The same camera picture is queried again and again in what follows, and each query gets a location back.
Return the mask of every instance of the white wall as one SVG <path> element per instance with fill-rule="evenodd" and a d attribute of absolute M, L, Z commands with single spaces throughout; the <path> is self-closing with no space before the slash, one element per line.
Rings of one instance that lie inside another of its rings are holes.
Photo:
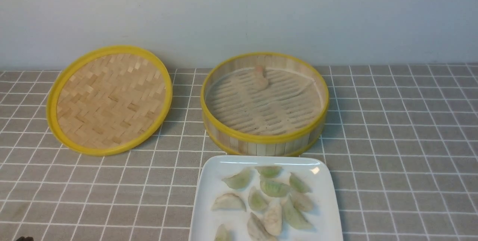
<path fill-rule="evenodd" d="M 167 66 L 270 50 L 311 64 L 478 61 L 478 0 L 0 0 L 0 69 L 133 44 Z"/>

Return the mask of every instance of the woven bamboo lid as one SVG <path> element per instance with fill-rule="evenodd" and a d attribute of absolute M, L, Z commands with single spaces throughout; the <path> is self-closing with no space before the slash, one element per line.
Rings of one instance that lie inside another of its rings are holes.
<path fill-rule="evenodd" d="M 106 156 L 151 136 L 171 100 L 171 78 L 156 56 L 138 47 L 106 47 L 62 72 L 50 91 L 47 118 L 69 148 Z"/>

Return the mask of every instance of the dumpling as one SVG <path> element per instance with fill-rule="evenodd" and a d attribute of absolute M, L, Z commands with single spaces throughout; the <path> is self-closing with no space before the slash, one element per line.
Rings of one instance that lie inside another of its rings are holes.
<path fill-rule="evenodd" d="M 256 166 L 256 170 L 264 178 L 275 178 L 282 170 L 280 166 Z"/>
<path fill-rule="evenodd" d="M 290 197 L 287 197 L 287 200 L 282 207 L 282 212 L 284 216 L 284 220 L 295 229 L 303 230 L 303 229 L 312 229 L 313 226 L 310 222 L 302 215 L 300 211 L 295 209 L 294 205 Z"/>
<path fill-rule="evenodd" d="M 297 175 L 291 173 L 289 178 L 289 184 L 291 185 L 292 189 L 296 190 L 300 193 L 308 193 L 311 192 L 309 185 L 304 183 Z"/>
<path fill-rule="evenodd" d="M 246 205 L 242 199 L 234 193 L 227 193 L 216 198 L 211 210 L 232 209 L 246 211 Z"/>
<path fill-rule="evenodd" d="M 261 190 L 270 197 L 284 197 L 289 192 L 289 185 L 261 177 Z"/>
<path fill-rule="evenodd" d="M 274 236 L 279 236 L 282 232 L 282 206 L 279 199 L 270 202 L 269 208 L 264 213 L 264 227 Z"/>
<path fill-rule="evenodd" d="M 231 234 L 226 229 L 224 224 L 221 224 L 217 228 L 217 232 L 215 233 L 214 241 L 232 241 Z"/>
<path fill-rule="evenodd" d="M 296 209 L 299 209 L 301 212 L 309 212 L 314 209 L 314 203 L 310 198 L 302 193 L 291 191 L 291 200 L 292 204 Z"/>
<path fill-rule="evenodd" d="M 252 171 L 250 168 L 244 168 L 241 172 L 229 178 L 223 178 L 227 186 L 234 190 L 239 190 L 246 187 L 251 181 Z"/>
<path fill-rule="evenodd" d="M 253 212 L 247 221 L 247 232 L 252 241 L 277 241 L 275 236 L 266 231 L 261 220 Z"/>
<path fill-rule="evenodd" d="M 249 207 L 255 212 L 261 212 L 267 208 L 267 202 L 261 195 L 261 192 L 256 189 L 256 186 L 251 188 L 248 197 Z"/>

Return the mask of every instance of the dark object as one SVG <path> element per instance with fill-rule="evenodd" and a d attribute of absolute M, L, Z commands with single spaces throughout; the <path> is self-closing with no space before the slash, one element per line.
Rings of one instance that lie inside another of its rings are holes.
<path fill-rule="evenodd" d="M 22 236 L 19 239 L 17 239 L 17 241 L 33 241 L 33 237 Z"/>

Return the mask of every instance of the square plate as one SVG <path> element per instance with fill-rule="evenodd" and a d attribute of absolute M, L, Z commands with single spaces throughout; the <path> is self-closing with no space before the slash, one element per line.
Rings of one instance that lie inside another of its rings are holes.
<path fill-rule="evenodd" d="M 189 241 L 213 241 L 217 228 L 225 224 L 232 232 L 234 241 L 251 240 L 247 232 L 247 221 L 251 209 L 247 203 L 252 186 L 259 186 L 259 174 L 254 170 L 249 185 L 242 190 L 232 190 L 221 181 L 246 167 L 272 166 L 283 168 L 274 180 L 289 183 L 289 172 L 293 172 L 312 189 L 307 196 L 316 204 L 311 212 L 303 213 L 314 226 L 313 230 L 299 231 L 290 227 L 285 221 L 282 224 L 280 241 L 334 240 L 343 241 L 337 198 L 333 188 L 332 177 L 327 166 L 319 160 L 300 157 L 268 157 L 268 156 L 215 156 L 204 165 L 199 179 L 193 209 Z M 211 211 L 214 200 L 227 192 L 236 193 L 247 206 L 242 210 Z M 263 215 L 254 212 L 260 219 Z"/>

